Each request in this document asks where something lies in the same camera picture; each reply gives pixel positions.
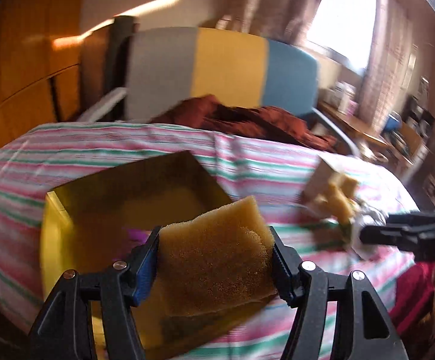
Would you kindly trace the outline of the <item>gold metal tin box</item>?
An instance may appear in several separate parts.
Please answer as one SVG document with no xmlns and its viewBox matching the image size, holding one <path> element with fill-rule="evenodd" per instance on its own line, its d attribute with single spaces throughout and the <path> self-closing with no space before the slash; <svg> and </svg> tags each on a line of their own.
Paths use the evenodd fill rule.
<svg viewBox="0 0 435 360">
<path fill-rule="evenodd" d="M 61 274 L 99 272 L 125 256 L 157 225 L 185 222 L 231 198 L 188 151 L 115 166 L 50 190 L 40 236 L 43 294 Z M 264 309 L 271 297 L 192 317 L 165 314 L 151 291 L 132 310 L 147 359 L 171 359 L 225 335 Z"/>
</svg>

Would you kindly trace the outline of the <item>tan sponge block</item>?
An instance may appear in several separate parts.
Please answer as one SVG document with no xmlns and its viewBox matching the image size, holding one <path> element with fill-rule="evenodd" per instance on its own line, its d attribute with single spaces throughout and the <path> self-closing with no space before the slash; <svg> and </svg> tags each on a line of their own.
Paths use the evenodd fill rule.
<svg viewBox="0 0 435 360">
<path fill-rule="evenodd" d="M 354 217 L 353 205 L 334 183 L 330 183 L 324 193 L 318 194 L 313 203 L 322 217 L 334 217 L 341 226 L 350 224 Z"/>
</svg>

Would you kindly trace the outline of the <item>patterned beige curtain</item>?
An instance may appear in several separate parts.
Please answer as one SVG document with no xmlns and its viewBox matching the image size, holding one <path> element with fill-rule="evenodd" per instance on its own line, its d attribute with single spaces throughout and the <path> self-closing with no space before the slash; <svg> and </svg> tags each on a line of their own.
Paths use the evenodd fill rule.
<svg viewBox="0 0 435 360">
<path fill-rule="evenodd" d="M 248 33 L 299 47 L 322 0 L 230 0 L 217 29 Z"/>
</svg>

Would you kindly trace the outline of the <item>beige medicine carton box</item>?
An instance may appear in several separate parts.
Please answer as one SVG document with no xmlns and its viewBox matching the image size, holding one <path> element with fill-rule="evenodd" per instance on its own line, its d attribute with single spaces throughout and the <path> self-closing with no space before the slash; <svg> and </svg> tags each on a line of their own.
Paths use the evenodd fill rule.
<svg viewBox="0 0 435 360">
<path fill-rule="evenodd" d="M 321 157 L 301 192 L 301 203 L 313 210 L 325 211 L 329 184 L 339 186 L 342 177 L 343 173 L 336 166 Z"/>
</svg>

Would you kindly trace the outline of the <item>wooden side shelf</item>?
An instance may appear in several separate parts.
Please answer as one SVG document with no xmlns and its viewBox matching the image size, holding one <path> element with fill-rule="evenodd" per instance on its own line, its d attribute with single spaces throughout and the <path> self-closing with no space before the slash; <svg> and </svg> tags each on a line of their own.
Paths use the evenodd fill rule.
<svg viewBox="0 0 435 360">
<path fill-rule="evenodd" d="M 358 141 L 365 141 L 366 144 L 381 149 L 387 149 L 389 147 L 388 142 L 380 134 L 357 117 L 343 114 L 324 102 L 318 102 L 318 110 L 343 128 L 351 138 Z"/>
</svg>

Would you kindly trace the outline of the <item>white product boxes on shelf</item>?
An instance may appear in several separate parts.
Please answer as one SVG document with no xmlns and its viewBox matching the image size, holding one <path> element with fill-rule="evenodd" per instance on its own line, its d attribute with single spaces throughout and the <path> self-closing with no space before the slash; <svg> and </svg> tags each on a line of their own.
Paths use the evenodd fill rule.
<svg viewBox="0 0 435 360">
<path fill-rule="evenodd" d="M 353 116 L 357 109 L 357 103 L 354 101 L 355 91 L 353 85 L 339 81 L 326 90 L 323 101 L 338 112 Z"/>
</svg>

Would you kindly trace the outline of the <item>purple candy wrapper packet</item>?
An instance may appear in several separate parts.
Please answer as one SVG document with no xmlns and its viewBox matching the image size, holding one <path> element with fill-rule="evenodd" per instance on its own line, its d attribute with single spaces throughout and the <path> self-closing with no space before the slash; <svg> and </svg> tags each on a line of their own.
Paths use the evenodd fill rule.
<svg viewBox="0 0 435 360">
<path fill-rule="evenodd" d="M 146 240 L 149 238 L 150 233 L 150 231 L 142 229 L 129 229 L 127 232 L 130 241 L 138 242 L 140 244 L 146 242 Z"/>
</svg>

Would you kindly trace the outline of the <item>red bedding at edge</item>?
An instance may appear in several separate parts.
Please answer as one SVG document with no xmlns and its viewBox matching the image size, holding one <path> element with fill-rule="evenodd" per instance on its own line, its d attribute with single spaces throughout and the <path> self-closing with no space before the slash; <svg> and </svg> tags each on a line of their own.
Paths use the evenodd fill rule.
<svg viewBox="0 0 435 360">
<path fill-rule="evenodd" d="M 417 262 L 397 279 L 395 306 L 389 315 L 400 336 L 430 312 L 434 270 L 435 262 Z"/>
</svg>

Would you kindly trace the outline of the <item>small brown sponge block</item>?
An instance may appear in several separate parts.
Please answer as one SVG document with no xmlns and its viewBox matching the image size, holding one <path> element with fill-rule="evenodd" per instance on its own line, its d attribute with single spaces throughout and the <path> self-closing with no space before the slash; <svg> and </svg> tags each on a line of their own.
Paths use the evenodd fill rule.
<svg viewBox="0 0 435 360">
<path fill-rule="evenodd" d="M 346 198 L 354 199 L 359 182 L 358 180 L 342 173 L 340 174 L 338 186 Z"/>
</svg>

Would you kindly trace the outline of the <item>orange wooden wardrobe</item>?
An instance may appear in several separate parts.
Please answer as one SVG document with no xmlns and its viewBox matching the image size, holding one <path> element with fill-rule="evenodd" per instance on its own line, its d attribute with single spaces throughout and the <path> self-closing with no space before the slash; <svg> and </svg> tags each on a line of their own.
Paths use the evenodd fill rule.
<svg viewBox="0 0 435 360">
<path fill-rule="evenodd" d="M 79 99 L 83 0 L 0 0 L 0 148 L 70 121 Z"/>
</svg>

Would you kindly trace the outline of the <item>dark red jacket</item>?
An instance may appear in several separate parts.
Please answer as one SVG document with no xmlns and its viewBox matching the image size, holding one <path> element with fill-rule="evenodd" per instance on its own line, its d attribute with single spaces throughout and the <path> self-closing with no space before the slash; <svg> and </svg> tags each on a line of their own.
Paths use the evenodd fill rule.
<svg viewBox="0 0 435 360">
<path fill-rule="evenodd" d="M 333 152 L 337 139 L 319 136 L 308 124 L 276 106 L 225 106 L 212 94 L 191 97 L 149 120 L 151 124 L 179 125 L 240 137 L 275 141 Z"/>
</svg>

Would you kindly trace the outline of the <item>yellow sponge block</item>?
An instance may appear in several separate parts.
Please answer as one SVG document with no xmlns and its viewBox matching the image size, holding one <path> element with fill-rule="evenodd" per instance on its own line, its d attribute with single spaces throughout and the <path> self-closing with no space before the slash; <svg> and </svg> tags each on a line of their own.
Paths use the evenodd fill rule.
<svg viewBox="0 0 435 360">
<path fill-rule="evenodd" d="M 166 314 L 194 316 L 275 294 L 275 239 L 248 196 L 159 231 L 156 284 Z"/>
</svg>

